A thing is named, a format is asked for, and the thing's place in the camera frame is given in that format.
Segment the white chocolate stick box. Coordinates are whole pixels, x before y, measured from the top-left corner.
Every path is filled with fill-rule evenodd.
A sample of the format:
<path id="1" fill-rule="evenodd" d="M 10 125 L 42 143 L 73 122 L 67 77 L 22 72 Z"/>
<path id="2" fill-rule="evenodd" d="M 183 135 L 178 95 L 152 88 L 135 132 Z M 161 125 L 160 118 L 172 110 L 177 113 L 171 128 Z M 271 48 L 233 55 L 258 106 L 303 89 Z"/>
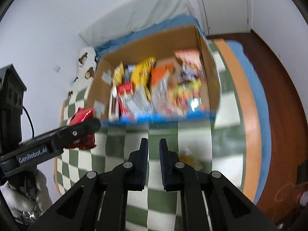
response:
<path id="1" fill-rule="evenodd" d="M 109 101 L 109 121 L 118 121 L 120 117 L 119 98 L 116 87 L 111 88 Z"/>

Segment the white door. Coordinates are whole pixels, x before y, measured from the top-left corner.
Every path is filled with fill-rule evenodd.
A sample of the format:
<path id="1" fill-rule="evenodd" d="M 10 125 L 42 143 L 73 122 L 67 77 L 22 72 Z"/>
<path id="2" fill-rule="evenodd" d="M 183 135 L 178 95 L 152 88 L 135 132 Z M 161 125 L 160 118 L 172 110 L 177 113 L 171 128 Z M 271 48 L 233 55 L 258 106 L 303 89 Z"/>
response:
<path id="1" fill-rule="evenodd" d="M 251 0 L 197 0 L 206 35 L 251 30 Z"/>

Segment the yellow mushroom snack bag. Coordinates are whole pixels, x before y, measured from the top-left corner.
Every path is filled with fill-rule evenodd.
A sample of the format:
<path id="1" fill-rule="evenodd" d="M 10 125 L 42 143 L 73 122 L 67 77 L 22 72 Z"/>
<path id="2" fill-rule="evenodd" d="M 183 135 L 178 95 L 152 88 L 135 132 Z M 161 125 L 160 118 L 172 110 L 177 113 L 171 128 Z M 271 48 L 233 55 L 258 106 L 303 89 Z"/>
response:
<path id="1" fill-rule="evenodd" d="M 124 65 L 121 62 L 114 70 L 112 78 L 113 86 L 118 87 L 119 85 L 121 85 L 123 82 L 123 77 L 124 77 Z"/>

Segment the yellow egg snack packet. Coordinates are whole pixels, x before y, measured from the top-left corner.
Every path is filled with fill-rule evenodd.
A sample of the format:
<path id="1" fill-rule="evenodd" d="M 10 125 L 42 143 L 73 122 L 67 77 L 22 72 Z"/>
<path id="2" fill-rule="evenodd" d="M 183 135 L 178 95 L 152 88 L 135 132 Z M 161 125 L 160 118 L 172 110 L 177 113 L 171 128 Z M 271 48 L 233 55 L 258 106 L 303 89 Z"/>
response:
<path id="1" fill-rule="evenodd" d="M 193 153 L 189 149 L 180 151 L 178 156 L 179 160 L 182 163 L 188 164 L 189 166 L 193 167 L 196 171 L 201 171 L 203 169 L 203 165 L 200 162 L 200 160 L 195 155 L 193 155 Z"/>

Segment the red crown snack packet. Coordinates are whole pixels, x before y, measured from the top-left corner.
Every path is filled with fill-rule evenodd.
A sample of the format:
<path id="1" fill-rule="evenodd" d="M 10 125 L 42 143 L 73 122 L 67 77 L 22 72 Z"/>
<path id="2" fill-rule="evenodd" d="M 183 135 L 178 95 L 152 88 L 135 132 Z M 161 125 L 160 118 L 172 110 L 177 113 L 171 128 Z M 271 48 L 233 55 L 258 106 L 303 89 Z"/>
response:
<path id="1" fill-rule="evenodd" d="M 129 121 L 134 120 L 133 113 L 128 107 L 128 102 L 132 99 L 134 94 L 134 85 L 131 81 L 122 83 L 117 87 L 117 94 L 119 96 L 119 104 L 121 111 L 121 118 Z"/>

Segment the colourful candy bag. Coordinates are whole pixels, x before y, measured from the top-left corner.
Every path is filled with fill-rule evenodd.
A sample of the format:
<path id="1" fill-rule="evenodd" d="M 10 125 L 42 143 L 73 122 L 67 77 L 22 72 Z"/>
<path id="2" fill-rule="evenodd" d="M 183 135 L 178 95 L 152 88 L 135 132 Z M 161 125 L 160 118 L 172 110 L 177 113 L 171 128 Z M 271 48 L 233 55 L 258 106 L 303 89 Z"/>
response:
<path id="1" fill-rule="evenodd" d="M 175 91 L 176 106 L 185 114 L 205 111 L 200 96 L 200 79 L 178 85 Z"/>

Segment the small red snack packet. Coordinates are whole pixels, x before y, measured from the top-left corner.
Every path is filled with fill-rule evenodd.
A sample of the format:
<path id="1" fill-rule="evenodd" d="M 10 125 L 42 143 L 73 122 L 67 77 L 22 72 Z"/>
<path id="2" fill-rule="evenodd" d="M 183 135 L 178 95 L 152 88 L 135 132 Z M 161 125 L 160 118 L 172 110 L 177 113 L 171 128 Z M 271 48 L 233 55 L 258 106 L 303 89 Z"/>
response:
<path id="1" fill-rule="evenodd" d="M 90 150 L 96 147 L 95 134 L 89 132 L 89 126 L 85 123 L 87 120 L 93 119 L 93 111 L 95 108 L 78 108 L 77 112 L 70 119 L 69 126 L 77 125 L 76 140 L 66 146 L 67 149 Z"/>

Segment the blue bed sheet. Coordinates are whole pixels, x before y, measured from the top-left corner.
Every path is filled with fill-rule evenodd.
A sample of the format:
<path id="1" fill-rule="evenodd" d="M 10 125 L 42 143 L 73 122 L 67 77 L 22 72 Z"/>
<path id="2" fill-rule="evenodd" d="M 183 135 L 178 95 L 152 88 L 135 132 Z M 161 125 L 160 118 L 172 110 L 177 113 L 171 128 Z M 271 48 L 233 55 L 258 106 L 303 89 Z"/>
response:
<path id="1" fill-rule="evenodd" d="M 214 121 L 151 125 L 155 137 L 175 137 L 175 149 L 204 172 L 221 171 L 245 189 L 253 174 L 254 201 L 265 188 L 271 159 L 271 131 L 264 88 L 243 46 L 231 40 L 208 41 L 217 65 L 221 104 Z"/>

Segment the white grey snack packet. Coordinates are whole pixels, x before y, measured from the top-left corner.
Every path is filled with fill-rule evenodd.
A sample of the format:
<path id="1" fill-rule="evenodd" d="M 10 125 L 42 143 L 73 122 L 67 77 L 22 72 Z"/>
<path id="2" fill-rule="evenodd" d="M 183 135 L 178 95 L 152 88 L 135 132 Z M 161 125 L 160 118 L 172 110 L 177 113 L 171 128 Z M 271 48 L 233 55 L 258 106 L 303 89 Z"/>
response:
<path id="1" fill-rule="evenodd" d="M 125 106 L 134 118 L 148 117 L 154 114 L 153 106 L 147 99 L 145 88 L 138 86 L 128 97 Z"/>

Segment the bear print pillow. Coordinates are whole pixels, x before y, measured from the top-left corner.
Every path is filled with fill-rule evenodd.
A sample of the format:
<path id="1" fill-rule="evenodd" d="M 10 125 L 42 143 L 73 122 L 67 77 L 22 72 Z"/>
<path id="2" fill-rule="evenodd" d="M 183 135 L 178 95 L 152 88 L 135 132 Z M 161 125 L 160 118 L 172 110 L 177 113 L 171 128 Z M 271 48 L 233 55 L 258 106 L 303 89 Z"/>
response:
<path id="1" fill-rule="evenodd" d="M 68 97 L 76 95 L 82 89 L 90 86 L 97 70 L 98 59 L 93 47 L 82 48 L 79 52 L 78 72 Z"/>

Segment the yellow noodle packet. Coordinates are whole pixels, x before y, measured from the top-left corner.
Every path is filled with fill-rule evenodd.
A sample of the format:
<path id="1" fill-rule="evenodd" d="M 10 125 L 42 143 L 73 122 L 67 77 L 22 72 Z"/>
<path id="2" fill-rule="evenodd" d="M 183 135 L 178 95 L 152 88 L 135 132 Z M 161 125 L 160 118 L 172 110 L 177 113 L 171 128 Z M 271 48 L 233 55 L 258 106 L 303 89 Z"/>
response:
<path id="1" fill-rule="evenodd" d="M 138 86 L 143 86 L 145 89 L 146 97 L 148 101 L 151 100 L 151 95 L 147 87 L 151 69 L 156 64 L 156 59 L 154 57 L 149 57 L 146 60 L 135 65 L 133 72 L 131 73 L 131 82 L 134 84 L 135 88 Z"/>

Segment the white folded duvet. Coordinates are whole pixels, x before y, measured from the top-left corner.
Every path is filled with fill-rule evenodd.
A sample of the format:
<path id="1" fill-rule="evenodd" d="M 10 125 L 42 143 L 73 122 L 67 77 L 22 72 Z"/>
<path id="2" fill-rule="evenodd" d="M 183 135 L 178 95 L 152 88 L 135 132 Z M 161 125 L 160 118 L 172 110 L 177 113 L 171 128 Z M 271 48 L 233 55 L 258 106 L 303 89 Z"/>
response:
<path id="1" fill-rule="evenodd" d="M 130 0 L 106 13 L 79 35 L 92 47 L 180 15 L 193 16 L 189 0 Z"/>

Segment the cardboard box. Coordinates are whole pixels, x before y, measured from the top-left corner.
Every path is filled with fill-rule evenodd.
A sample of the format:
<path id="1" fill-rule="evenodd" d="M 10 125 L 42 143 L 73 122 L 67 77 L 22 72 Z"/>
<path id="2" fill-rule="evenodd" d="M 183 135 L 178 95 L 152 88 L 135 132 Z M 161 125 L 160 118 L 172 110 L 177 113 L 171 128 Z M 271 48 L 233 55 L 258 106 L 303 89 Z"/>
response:
<path id="1" fill-rule="evenodd" d="M 214 119 L 217 66 L 195 25 L 161 30 L 104 55 L 85 107 L 110 124 Z"/>

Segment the green white checkered blanket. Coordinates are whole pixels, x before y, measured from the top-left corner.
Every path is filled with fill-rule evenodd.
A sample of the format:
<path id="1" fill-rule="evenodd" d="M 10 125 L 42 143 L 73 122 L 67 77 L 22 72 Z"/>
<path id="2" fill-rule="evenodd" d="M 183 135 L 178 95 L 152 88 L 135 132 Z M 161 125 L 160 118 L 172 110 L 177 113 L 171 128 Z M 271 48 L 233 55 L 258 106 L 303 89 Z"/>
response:
<path id="1" fill-rule="evenodd" d="M 97 146 L 89 151 L 66 150 L 55 160 L 54 181 L 63 194 L 86 172 L 108 172 L 128 159 L 142 138 L 149 141 L 149 165 L 146 187 L 130 192 L 127 200 L 127 230 L 182 230 L 179 192 L 163 189 L 159 161 L 159 141 L 166 139 L 170 150 L 189 153 L 200 162 L 200 170 L 220 171 L 251 201 L 260 198 L 262 132 L 269 124 L 261 123 L 259 109 L 267 109 L 264 90 L 243 46 L 228 41 L 240 63 L 234 73 L 219 45 L 209 46 L 218 65 L 222 103 L 214 122 L 142 124 L 107 128 L 96 136 Z"/>

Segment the orange silver snack bag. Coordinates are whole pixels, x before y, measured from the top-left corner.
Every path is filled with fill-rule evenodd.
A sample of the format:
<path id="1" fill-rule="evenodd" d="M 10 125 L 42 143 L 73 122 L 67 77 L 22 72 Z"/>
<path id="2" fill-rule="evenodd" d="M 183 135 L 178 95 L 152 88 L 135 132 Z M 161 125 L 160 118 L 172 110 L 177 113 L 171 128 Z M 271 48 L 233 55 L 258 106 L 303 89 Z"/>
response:
<path id="1" fill-rule="evenodd" d="M 199 50 L 179 49 L 174 51 L 174 56 L 182 66 L 180 72 L 180 78 L 182 82 L 205 79 Z"/>

